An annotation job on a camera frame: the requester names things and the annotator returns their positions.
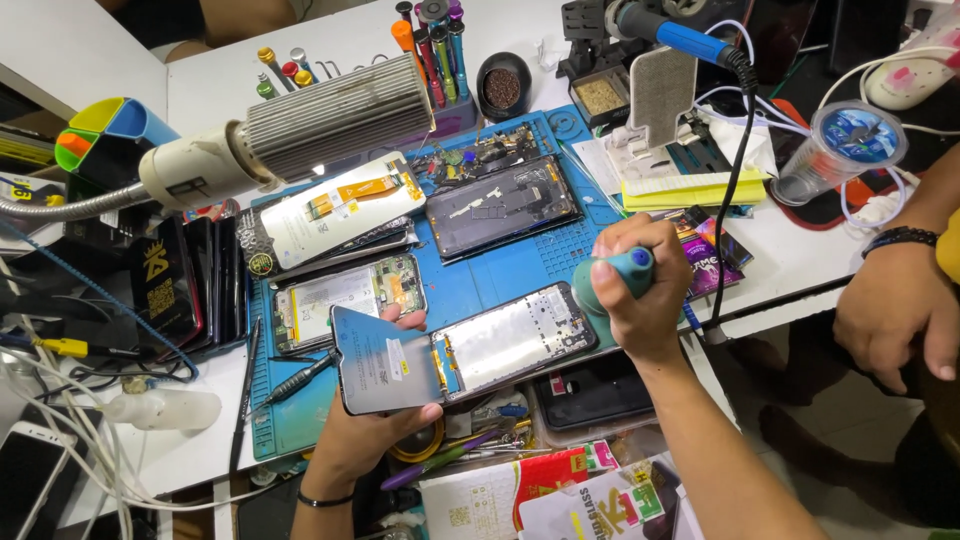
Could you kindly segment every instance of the human hand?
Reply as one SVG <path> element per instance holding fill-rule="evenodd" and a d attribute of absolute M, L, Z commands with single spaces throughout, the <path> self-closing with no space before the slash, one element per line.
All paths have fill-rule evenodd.
<path fill-rule="evenodd" d="M 381 319 L 396 321 L 400 308 L 390 305 Z M 415 311 L 399 319 L 397 323 L 406 329 L 426 330 L 426 313 Z M 333 403 L 320 433 L 313 461 L 319 467 L 307 471 L 302 488 L 303 494 L 317 499 L 337 499 L 352 492 L 353 483 L 373 470 L 387 449 L 396 441 L 420 430 L 443 416 L 444 410 L 437 404 L 402 410 L 388 417 L 375 414 L 349 416 L 344 410 L 340 388 L 333 393 Z"/>
<path fill-rule="evenodd" d="M 910 242 L 873 250 L 840 295 L 834 339 L 857 366 L 903 394 L 907 388 L 900 368 L 910 358 L 910 341 L 921 331 L 930 373 L 954 380 L 960 306 L 934 250 Z"/>
<path fill-rule="evenodd" d="M 606 258 L 635 246 L 654 254 L 654 280 L 647 293 L 634 299 L 616 269 L 606 262 L 596 262 L 590 269 L 593 291 L 610 313 L 613 339 L 634 362 L 680 357 L 677 318 L 693 281 L 693 270 L 677 230 L 669 221 L 653 223 L 650 215 L 639 213 L 602 231 L 593 244 L 592 255 Z"/>

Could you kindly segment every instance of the black bracelet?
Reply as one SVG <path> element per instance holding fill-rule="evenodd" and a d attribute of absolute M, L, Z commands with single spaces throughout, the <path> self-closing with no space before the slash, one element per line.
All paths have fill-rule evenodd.
<path fill-rule="evenodd" d="M 353 494 L 351 493 L 342 499 L 337 499 L 336 501 L 314 501 L 313 499 L 307 499 L 303 495 L 303 492 L 298 489 L 297 499 L 300 499 L 301 503 L 304 503 L 308 506 L 313 506 L 314 508 L 330 508 L 331 506 L 339 506 L 341 504 L 346 504 L 350 501 L 353 501 Z"/>
<path fill-rule="evenodd" d="M 923 229 L 914 229 L 912 227 L 895 227 L 889 231 L 884 231 L 874 238 L 874 241 L 870 242 L 870 245 L 867 246 L 867 249 L 863 250 L 863 253 L 860 254 L 863 258 L 867 258 L 867 254 L 875 250 L 876 248 L 882 248 L 883 246 L 889 246 L 890 244 L 901 244 L 903 242 L 915 242 L 918 244 L 925 244 L 931 248 L 937 246 L 937 238 L 940 235 L 932 233 L 931 231 L 924 231 Z"/>

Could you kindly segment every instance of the colorful pen organizer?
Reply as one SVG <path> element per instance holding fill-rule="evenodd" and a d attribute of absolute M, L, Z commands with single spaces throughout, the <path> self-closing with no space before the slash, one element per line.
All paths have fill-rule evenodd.
<path fill-rule="evenodd" d="M 180 138 L 142 103 L 124 97 L 94 103 L 69 126 L 57 137 L 57 164 L 108 190 L 135 184 L 143 155 Z"/>

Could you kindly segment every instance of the purple screwdriver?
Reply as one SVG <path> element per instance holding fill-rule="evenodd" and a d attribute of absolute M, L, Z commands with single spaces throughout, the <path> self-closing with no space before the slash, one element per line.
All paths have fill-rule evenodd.
<path fill-rule="evenodd" d="M 451 448 L 450 450 L 442 454 L 431 455 L 430 457 L 427 457 L 424 461 L 416 465 L 411 465 L 410 467 L 403 469 L 402 471 L 389 477 L 388 479 L 383 480 L 383 483 L 380 484 L 380 490 L 390 491 L 391 489 L 397 489 L 401 485 L 406 485 L 414 481 L 417 477 L 423 475 L 427 471 L 431 471 L 433 469 L 439 469 L 440 467 L 443 467 L 450 461 L 453 461 L 454 459 L 460 457 L 461 455 L 466 454 L 467 452 L 489 441 L 490 439 L 494 438 L 500 433 L 501 433 L 500 430 L 490 430 L 480 435 L 479 437 L 473 439 L 472 441 L 465 443 L 463 446 Z"/>

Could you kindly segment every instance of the white squeeze bottle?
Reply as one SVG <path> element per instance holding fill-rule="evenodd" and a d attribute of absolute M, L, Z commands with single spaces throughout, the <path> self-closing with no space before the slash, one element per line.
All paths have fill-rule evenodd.
<path fill-rule="evenodd" d="M 919 36 L 900 50 L 904 52 L 929 46 L 960 49 L 960 1 L 954 2 L 949 12 L 933 20 Z M 950 56 L 947 51 L 930 51 L 927 54 L 944 60 Z M 867 97 L 878 107 L 887 110 L 907 110 L 930 97 L 954 75 L 952 69 L 936 60 L 888 61 L 867 78 Z"/>
<path fill-rule="evenodd" d="M 139 430 L 205 430 L 220 416 L 220 397 L 210 392 L 154 388 L 143 394 L 120 394 L 104 405 L 111 422 Z"/>

